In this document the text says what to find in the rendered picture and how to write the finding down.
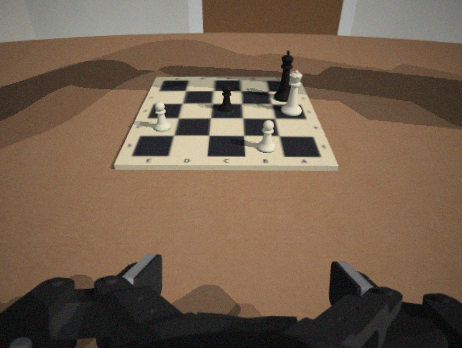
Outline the white chess queen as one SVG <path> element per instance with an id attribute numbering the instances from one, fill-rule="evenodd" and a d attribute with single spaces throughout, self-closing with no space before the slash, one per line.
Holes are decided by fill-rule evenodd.
<path id="1" fill-rule="evenodd" d="M 295 72 L 290 73 L 289 85 L 291 86 L 288 101 L 285 105 L 281 107 L 281 112 L 287 116 L 298 116 L 301 114 L 302 109 L 297 104 L 298 102 L 298 87 L 301 85 L 299 82 L 302 78 L 302 74 L 300 74 L 297 70 Z"/>

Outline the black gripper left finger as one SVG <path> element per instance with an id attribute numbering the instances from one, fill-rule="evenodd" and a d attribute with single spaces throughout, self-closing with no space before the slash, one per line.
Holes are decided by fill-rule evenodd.
<path id="1" fill-rule="evenodd" d="M 86 338 L 96 338 L 98 348 L 117 348 L 135 339 L 143 345 L 216 332 L 161 291 L 160 254 L 146 254 L 90 289 L 75 289 L 70 278 L 45 280 L 0 313 L 0 348 L 75 348 Z"/>

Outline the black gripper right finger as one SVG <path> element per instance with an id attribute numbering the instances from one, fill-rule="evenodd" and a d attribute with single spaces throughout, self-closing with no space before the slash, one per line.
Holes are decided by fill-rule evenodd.
<path id="1" fill-rule="evenodd" d="M 425 294 L 422 304 L 402 298 L 394 289 L 378 287 L 348 262 L 333 261 L 331 307 L 315 319 L 302 318 L 283 334 L 351 348 L 462 348 L 461 302 L 441 293 Z"/>

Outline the cream and dark blue chessboard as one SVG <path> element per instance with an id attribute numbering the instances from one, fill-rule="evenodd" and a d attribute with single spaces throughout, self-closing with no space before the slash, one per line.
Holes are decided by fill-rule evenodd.
<path id="1" fill-rule="evenodd" d="M 282 77 L 156 77 L 114 164 L 115 170 L 337 171 L 338 163 L 301 83 L 298 116 L 274 99 Z M 223 113 L 222 88 L 234 111 Z M 154 129 L 155 104 L 171 128 Z M 274 123 L 275 151 L 257 149 Z"/>

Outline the white pawn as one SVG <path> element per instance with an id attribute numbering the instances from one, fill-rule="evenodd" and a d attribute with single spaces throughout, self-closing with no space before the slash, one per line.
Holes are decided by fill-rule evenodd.
<path id="1" fill-rule="evenodd" d="M 166 110 L 164 109 L 165 105 L 162 102 L 157 102 L 155 104 L 155 113 L 158 114 L 157 123 L 154 125 L 154 129 L 158 132 L 165 132 L 171 128 L 171 124 L 166 121 L 164 113 Z"/>
<path id="2" fill-rule="evenodd" d="M 263 123 L 262 132 L 264 133 L 262 141 L 257 144 L 257 149 L 263 153 L 271 153 L 275 151 L 275 144 L 272 142 L 271 134 L 273 133 L 274 124 L 267 120 Z"/>

